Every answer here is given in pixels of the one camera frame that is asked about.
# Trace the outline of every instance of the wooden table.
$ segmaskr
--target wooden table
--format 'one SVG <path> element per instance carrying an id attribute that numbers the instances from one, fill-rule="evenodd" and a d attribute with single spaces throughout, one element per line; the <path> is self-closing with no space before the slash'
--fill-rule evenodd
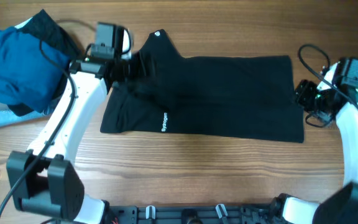
<path id="1" fill-rule="evenodd" d="M 18 24 L 41 9 L 54 19 L 122 24 L 139 49 L 148 34 L 165 29 L 185 57 L 255 57 L 288 54 L 294 84 L 317 81 L 296 57 L 314 43 L 335 61 L 358 57 L 358 1 L 157 1 L 0 0 L 0 28 Z M 93 33 L 63 26 L 78 42 Z M 319 70 L 312 51 L 305 58 Z M 341 187 L 344 167 L 336 127 L 305 126 L 303 144 L 186 134 L 101 134 L 100 106 L 80 144 L 76 170 L 86 192 L 112 205 L 194 205 L 269 202 L 286 192 L 322 202 Z M 46 119 L 0 128 L 0 203 L 9 190 L 6 159 L 24 151 Z M 45 217 L 19 213 L 9 202 L 1 223 L 37 223 Z"/>

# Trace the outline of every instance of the black wire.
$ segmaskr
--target black wire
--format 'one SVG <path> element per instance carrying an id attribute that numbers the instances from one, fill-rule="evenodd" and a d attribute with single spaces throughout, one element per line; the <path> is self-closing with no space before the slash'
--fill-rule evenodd
<path id="1" fill-rule="evenodd" d="M 85 57 L 88 56 L 88 51 L 90 51 L 90 48 L 92 47 L 92 44 L 88 44 L 88 46 L 86 46 L 86 49 L 85 49 Z"/>
<path id="2" fill-rule="evenodd" d="M 321 50 L 319 47 L 313 45 L 313 44 L 305 44 L 302 45 L 299 50 L 298 50 L 298 58 L 301 61 L 301 63 L 303 64 L 303 66 L 305 66 L 305 68 L 307 68 L 313 75 L 315 75 L 320 81 L 322 81 L 323 83 L 325 83 L 327 86 L 331 87 L 333 90 L 335 90 L 337 93 L 339 93 L 343 98 L 345 98 L 349 103 L 351 103 L 354 107 L 356 107 L 356 109 L 358 110 L 358 104 L 350 97 L 348 97 L 345 93 L 343 93 L 340 89 L 338 89 L 336 86 L 334 86 L 333 84 L 329 83 L 327 80 L 324 79 L 323 76 L 319 75 L 317 72 L 315 72 L 304 60 L 303 57 L 301 55 L 301 51 L 305 48 L 305 47 L 311 47 L 315 50 L 317 50 L 318 52 L 321 52 L 326 58 L 327 61 L 329 62 L 329 57 L 328 55 Z"/>
<path id="3" fill-rule="evenodd" d="M 56 219 L 54 219 L 54 218 L 50 218 L 50 219 L 48 219 L 48 220 L 43 221 L 43 222 L 40 223 L 40 224 L 48 224 L 48 223 L 51 223 L 51 222 L 56 223 L 57 221 L 56 221 Z"/>
<path id="4" fill-rule="evenodd" d="M 61 24 L 61 23 L 65 23 L 65 22 L 77 23 L 77 24 L 87 27 L 88 29 L 92 30 L 93 32 L 96 32 L 96 28 L 94 28 L 91 24 L 87 24 L 86 22 L 76 20 L 76 19 L 59 19 L 59 20 L 56 20 L 55 22 L 57 24 Z"/>
<path id="5" fill-rule="evenodd" d="M 71 98 L 70 98 L 70 102 L 68 103 L 67 109 L 65 111 L 65 113 L 63 114 L 61 120 L 59 121 L 59 123 L 57 124 L 55 130 L 53 131 L 53 133 L 50 135 L 48 141 L 45 143 L 44 148 L 39 152 L 39 154 L 37 155 L 37 157 L 29 164 L 29 166 L 25 169 L 25 171 L 22 173 L 22 175 L 18 178 L 18 180 L 16 181 L 16 183 L 12 186 L 12 188 L 10 189 L 10 191 L 7 193 L 7 195 L 5 196 L 5 199 L 2 201 L 1 206 L 0 206 L 0 219 L 1 219 L 1 215 L 2 212 L 4 211 L 4 208 L 7 204 L 7 202 L 9 201 L 10 197 L 12 197 L 13 193 L 17 190 L 17 188 L 20 186 L 20 184 L 23 182 L 23 180 L 28 176 L 28 174 L 30 174 L 30 172 L 33 171 L 34 167 L 37 165 L 37 163 L 39 162 L 39 160 L 41 160 L 41 157 L 44 155 L 44 153 L 47 151 L 47 149 L 49 148 L 50 145 L 52 145 L 53 140 L 55 139 L 57 133 L 59 132 L 60 128 L 62 127 L 63 123 L 65 122 L 71 108 L 73 107 L 74 101 L 75 101 L 75 97 L 76 97 L 76 93 L 75 93 L 75 85 L 74 85 L 74 81 L 72 79 L 72 77 L 62 68 L 60 67 L 56 62 L 54 62 L 52 59 L 50 59 L 45 52 L 42 50 L 42 40 L 40 40 L 40 45 L 39 45 L 39 49 L 41 51 L 42 56 L 45 57 L 45 59 L 51 63 L 52 65 L 54 65 L 55 67 L 57 67 L 63 74 L 64 76 L 67 77 L 67 79 L 70 82 L 71 85 Z"/>
<path id="6" fill-rule="evenodd" d="M 309 118 L 311 118 L 314 115 L 316 115 L 314 112 L 308 114 L 305 117 L 305 122 L 306 122 L 306 124 L 308 124 L 310 126 L 313 126 L 315 128 L 325 128 L 326 126 L 328 126 L 333 121 L 333 119 L 331 118 L 328 122 L 325 122 L 323 125 L 313 124 L 313 123 L 309 122 L 308 120 L 309 120 Z"/>

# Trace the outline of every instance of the wood grain surface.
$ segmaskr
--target wood grain surface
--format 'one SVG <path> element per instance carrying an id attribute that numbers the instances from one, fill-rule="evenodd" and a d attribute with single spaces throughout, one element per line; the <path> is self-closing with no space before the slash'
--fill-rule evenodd
<path id="1" fill-rule="evenodd" d="M 296 57 L 314 43 L 335 61 L 358 57 L 358 1 L 159 1 L 0 0 L 0 29 L 41 9 L 54 19 L 121 24 L 139 49 L 149 33 L 165 29 L 185 57 L 289 55 L 294 83 L 316 79 Z M 93 33 L 62 25 L 83 45 Z M 325 63 L 307 51 L 317 70 Z M 303 144 L 186 134 L 101 134 L 101 105 L 80 144 L 76 169 L 86 192 L 112 205 L 194 205 L 269 202 L 279 193 L 322 202 L 341 187 L 344 167 L 335 126 L 305 126 Z M 45 119 L 0 128 L 0 203 L 9 190 L 6 159 L 24 151 Z M 1 223 L 39 223 L 45 217 L 19 213 L 9 202 Z"/>

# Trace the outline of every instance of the black bracket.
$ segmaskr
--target black bracket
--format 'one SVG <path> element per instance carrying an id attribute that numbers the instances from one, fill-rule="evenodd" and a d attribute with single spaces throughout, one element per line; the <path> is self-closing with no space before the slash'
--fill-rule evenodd
<path id="1" fill-rule="evenodd" d="M 96 28 L 95 43 L 91 46 L 91 56 L 114 59 L 122 54 L 125 28 L 115 24 L 99 22 Z"/>
<path id="2" fill-rule="evenodd" d="M 314 213 L 314 223 L 358 223 L 358 184 L 347 184 L 323 202 Z"/>
<path id="3" fill-rule="evenodd" d="M 35 157 L 32 151 L 11 152 L 6 163 L 11 187 Z M 44 169 L 47 169 L 47 176 L 39 176 Z M 53 159 L 43 157 L 12 197 L 20 211 L 72 221 L 80 212 L 84 185 L 71 162 L 63 160 L 62 155 Z"/>
<path id="4" fill-rule="evenodd" d="M 119 224 L 183 224 L 183 221 L 185 221 L 185 224 L 289 224 L 282 217 L 275 215 L 269 217 L 269 211 L 272 208 L 270 204 L 249 204 L 242 206 L 224 206 L 219 204 L 218 206 L 219 211 L 223 210 L 225 215 L 219 217 L 219 213 L 214 206 L 155 207 L 155 218 L 150 216 L 150 212 L 149 216 L 147 216 L 147 209 L 150 209 L 150 207 L 110 207 L 110 211 L 117 215 Z"/>

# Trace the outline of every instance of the black t-shirt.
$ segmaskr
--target black t-shirt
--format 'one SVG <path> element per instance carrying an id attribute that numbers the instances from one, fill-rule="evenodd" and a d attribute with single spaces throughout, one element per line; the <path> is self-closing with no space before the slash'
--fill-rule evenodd
<path id="1" fill-rule="evenodd" d="M 183 58 L 164 30 L 135 60 L 147 77 L 113 84 L 102 133 L 151 131 L 303 142 L 288 56 Z"/>

